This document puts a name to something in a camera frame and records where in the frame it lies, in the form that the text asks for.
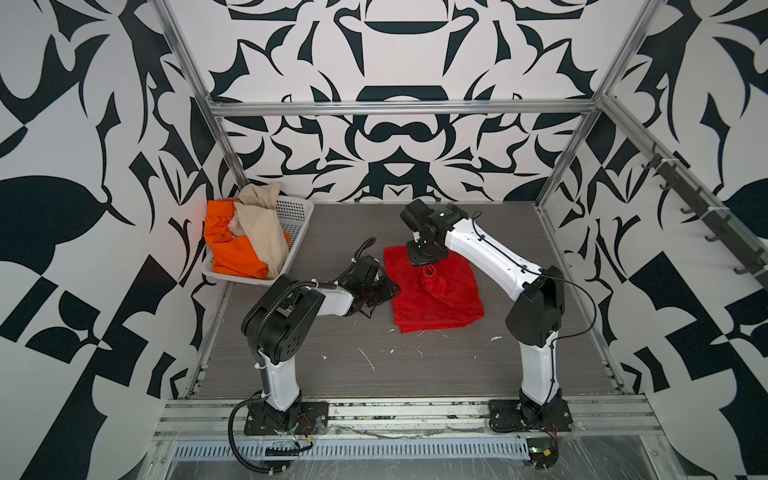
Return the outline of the black hook rack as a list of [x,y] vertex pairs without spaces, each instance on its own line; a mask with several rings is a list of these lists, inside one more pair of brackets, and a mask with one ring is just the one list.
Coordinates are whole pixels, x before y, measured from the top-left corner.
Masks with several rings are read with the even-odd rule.
[[735,211],[718,199],[715,193],[691,171],[686,162],[671,156],[664,156],[653,143],[650,148],[641,148],[648,159],[643,165],[646,172],[653,171],[663,180],[659,186],[662,195],[657,206],[657,220],[662,225],[664,203],[673,192],[684,204],[680,212],[686,218],[703,222],[710,235],[707,242],[719,242],[738,260],[736,275],[750,275],[764,289],[767,289],[767,245],[738,218]]

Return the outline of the aluminium frame left post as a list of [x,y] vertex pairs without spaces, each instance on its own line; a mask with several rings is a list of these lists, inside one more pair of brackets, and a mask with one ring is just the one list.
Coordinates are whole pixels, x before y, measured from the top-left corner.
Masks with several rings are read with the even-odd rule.
[[191,55],[191,50],[183,38],[179,23],[172,12],[170,2],[165,0],[152,0],[150,1],[150,4],[159,20],[163,35],[172,53],[179,62],[182,74],[191,89],[203,119],[216,144],[220,147],[223,153],[225,163],[234,178],[235,185],[239,189],[245,187],[249,181],[245,174],[242,162],[232,147],[229,137],[219,119],[212,111],[203,78],[196,67],[195,61]]

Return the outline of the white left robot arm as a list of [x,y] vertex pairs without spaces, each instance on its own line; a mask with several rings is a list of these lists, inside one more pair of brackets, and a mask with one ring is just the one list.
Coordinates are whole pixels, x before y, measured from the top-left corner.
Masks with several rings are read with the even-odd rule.
[[269,407],[284,414],[300,402],[295,356],[315,320],[323,316],[371,317],[400,287],[375,258],[365,255],[328,282],[282,275],[246,314],[241,332],[261,372]]

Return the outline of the orange shorts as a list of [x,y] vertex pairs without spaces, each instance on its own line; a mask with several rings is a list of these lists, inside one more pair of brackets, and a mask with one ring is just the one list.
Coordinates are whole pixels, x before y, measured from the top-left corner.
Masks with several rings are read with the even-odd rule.
[[213,255],[213,271],[220,274],[269,280],[267,265],[259,260],[246,237],[235,237],[228,227],[236,200],[207,203],[204,240]]

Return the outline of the aluminium frame right post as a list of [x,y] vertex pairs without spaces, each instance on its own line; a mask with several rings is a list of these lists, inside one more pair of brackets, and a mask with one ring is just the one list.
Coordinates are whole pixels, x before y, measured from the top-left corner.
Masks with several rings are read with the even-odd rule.
[[557,187],[575,160],[579,148],[585,142],[587,136],[602,115],[604,101],[619,83],[622,75],[628,68],[629,62],[636,55],[647,37],[655,17],[658,15],[661,7],[665,4],[666,1],[662,0],[647,0],[642,4],[642,8],[631,24],[615,58],[611,61],[605,77],[589,101],[590,109],[582,115],[566,148],[555,162],[551,175],[537,197],[535,205],[538,210],[544,210],[547,203],[554,196]]

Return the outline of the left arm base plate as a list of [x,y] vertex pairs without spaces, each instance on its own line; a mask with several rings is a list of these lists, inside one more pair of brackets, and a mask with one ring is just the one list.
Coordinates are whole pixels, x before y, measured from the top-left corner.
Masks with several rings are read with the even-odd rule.
[[243,433],[246,436],[278,434],[311,435],[327,427],[329,404],[298,399],[286,411],[267,404],[249,405]]

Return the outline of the beige shorts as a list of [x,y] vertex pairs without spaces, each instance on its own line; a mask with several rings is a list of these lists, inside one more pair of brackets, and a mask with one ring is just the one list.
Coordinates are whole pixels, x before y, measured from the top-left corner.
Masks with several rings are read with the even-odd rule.
[[289,253],[290,238],[285,236],[277,214],[281,184],[244,187],[234,202],[234,217],[228,227],[235,237],[246,237],[259,260],[267,265],[265,278],[275,279]]

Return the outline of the aluminium mounting rail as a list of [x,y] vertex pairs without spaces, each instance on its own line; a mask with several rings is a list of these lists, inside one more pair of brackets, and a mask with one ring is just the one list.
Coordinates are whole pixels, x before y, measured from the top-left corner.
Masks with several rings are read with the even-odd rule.
[[[576,395],[567,435],[661,435],[663,429],[642,395]],[[489,397],[311,399],[299,415],[298,434],[399,437],[478,434],[491,436]],[[170,401],[153,438],[223,439],[232,399]]]

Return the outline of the aluminium frame post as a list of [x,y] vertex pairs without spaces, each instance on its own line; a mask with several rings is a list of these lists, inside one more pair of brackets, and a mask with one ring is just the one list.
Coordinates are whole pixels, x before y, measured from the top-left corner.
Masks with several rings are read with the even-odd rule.
[[647,0],[642,4],[642,8],[631,24],[615,58],[611,61],[605,77],[589,101],[590,109],[582,115],[566,148],[555,162],[551,175],[537,197],[535,205],[538,210],[544,210],[547,203],[554,196],[557,187],[575,160],[579,148],[585,142],[587,136],[602,115],[604,101],[619,83],[622,75],[628,68],[629,62],[636,55],[647,37],[655,17],[658,15],[661,7],[665,4],[666,1],[662,0]]
[[170,2],[165,0],[152,0],[150,1],[150,4],[159,20],[163,35],[172,53],[179,62],[182,74],[191,89],[203,119],[216,144],[220,147],[223,153],[225,163],[234,178],[235,185],[239,189],[245,187],[249,181],[245,174],[242,162],[232,147],[229,137],[219,119],[212,111],[203,78],[196,67],[195,61],[191,55],[191,50],[183,38],[179,23],[172,12]]

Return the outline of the red shorts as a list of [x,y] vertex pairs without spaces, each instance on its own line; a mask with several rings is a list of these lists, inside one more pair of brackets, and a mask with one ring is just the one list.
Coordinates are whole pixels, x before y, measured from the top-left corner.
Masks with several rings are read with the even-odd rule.
[[392,299],[403,334],[466,327],[485,317],[470,262],[452,252],[433,265],[414,267],[404,246],[384,250],[386,273],[400,287]]

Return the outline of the white plastic laundry basket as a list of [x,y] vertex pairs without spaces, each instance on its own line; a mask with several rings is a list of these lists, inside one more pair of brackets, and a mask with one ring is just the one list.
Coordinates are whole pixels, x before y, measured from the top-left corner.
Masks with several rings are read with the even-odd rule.
[[313,211],[308,200],[283,196],[279,186],[248,186],[238,198],[208,203],[204,228],[208,279],[270,285],[286,272]]

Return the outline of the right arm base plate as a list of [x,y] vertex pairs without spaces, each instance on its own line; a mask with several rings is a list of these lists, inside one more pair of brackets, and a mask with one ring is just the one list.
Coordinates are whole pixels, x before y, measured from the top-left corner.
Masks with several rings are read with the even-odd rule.
[[546,433],[570,432],[573,416],[560,396],[544,406],[523,396],[521,399],[491,400],[489,427],[497,433],[541,431]]

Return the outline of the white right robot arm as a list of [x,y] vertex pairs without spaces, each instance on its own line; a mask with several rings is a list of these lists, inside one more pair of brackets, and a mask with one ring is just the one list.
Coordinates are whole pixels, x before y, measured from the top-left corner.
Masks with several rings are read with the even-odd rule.
[[414,200],[400,218],[413,233],[406,243],[413,266],[433,265],[456,253],[507,294],[512,307],[505,325],[520,346],[522,398],[538,407],[552,403],[560,392],[556,342],[565,310],[561,270],[543,268],[514,253],[454,204],[434,209]]

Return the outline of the aluminium frame horizontal bar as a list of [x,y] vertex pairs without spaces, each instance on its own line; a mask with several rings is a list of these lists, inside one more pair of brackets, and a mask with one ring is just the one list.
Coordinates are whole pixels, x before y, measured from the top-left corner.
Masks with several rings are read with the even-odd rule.
[[585,113],[589,99],[566,100],[447,100],[362,102],[245,102],[209,101],[216,117],[311,116],[311,115],[421,115]]

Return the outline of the aluminium frame right side bar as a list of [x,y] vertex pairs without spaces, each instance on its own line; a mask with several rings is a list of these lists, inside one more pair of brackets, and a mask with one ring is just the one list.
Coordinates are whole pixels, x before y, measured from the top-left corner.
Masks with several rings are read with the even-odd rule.
[[736,211],[728,207],[705,186],[685,162],[669,152],[617,99],[603,94],[597,105],[602,113],[627,136],[663,179],[661,189],[674,191],[684,202],[684,215],[703,222],[710,231],[708,242],[719,242],[738,260],[737,275],[750,275],[762,288],[767,287],[767,244],[753,232]]

